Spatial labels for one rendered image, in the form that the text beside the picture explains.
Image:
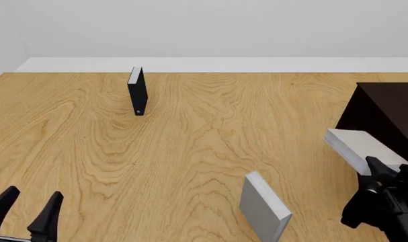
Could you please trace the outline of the grey book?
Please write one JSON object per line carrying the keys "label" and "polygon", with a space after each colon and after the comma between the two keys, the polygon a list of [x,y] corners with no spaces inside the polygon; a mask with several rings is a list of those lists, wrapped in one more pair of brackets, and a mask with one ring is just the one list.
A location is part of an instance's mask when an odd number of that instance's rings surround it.
{"label": "grey book", "polygon": [[278,242],[292,217],[258,171],[245,176],[239,208],[261,242]]}

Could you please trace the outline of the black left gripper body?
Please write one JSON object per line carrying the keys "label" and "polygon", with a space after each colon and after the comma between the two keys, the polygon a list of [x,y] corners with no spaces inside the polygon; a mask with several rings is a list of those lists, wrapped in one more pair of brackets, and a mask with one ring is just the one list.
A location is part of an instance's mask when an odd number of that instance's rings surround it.
{"label": "black left gripper body", "polygon": [[50,240],[45,238],[20,238],[20,237],[8,237],[0,235],[0,242],[57,242],[56,240]]}

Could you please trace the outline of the black standing book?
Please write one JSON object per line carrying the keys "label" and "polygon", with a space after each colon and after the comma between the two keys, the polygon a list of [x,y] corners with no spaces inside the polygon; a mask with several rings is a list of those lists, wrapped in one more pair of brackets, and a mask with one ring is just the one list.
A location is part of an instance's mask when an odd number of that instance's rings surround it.
{"label": "black standing book", "polygon": [[134,67],[127,82],[132,107],[136,116],[143,116],[148,94],[142,67]]}

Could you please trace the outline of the dark wooden cabinet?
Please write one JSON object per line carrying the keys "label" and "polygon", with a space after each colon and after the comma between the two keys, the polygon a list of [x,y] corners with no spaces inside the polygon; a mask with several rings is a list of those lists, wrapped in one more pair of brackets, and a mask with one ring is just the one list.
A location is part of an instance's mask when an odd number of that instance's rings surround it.
{"label": "dark wooden cabinet", "polygon": [[335,128],[363,130],[408,161],[408,82],[358,82]]}

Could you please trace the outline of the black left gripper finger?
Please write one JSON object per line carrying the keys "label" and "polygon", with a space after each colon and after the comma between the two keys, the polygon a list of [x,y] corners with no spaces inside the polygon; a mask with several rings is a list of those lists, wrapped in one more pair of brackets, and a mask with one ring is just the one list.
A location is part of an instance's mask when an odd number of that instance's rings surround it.
{"label": "black left gripper finger", "polygon": [[51,195],[41,213],[27,227],[31,240],[57,240],[58,218],[64,196],[59,191]]}
{"label": "black left gripper finger", "polygon": [[0,227],[5,219],[9,209],[13,206],[20,191],[15,186],[8,187],[3,193],[0,194]]}

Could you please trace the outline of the white book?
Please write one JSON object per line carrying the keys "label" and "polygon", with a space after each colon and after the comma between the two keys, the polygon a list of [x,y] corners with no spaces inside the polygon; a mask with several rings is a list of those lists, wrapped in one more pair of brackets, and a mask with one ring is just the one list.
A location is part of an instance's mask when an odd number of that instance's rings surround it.
{"label": "white book", "polygon": [[375,157],[396,172],[401,165],[408,165],[408,161],[363,130],[328,128],[324,139],[360,175],[371,175],[366,157]]}

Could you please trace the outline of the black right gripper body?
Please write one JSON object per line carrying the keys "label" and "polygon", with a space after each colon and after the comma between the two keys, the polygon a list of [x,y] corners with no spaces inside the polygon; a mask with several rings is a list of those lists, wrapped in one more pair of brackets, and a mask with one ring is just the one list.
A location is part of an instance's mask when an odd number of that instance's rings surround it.
{"label": "black right gripper body", "polygon": [[353,229],[361,223],[379,229],[408,229],[408,181],[395,177],[379,186],[366,179],[344,207],[341,223]]}

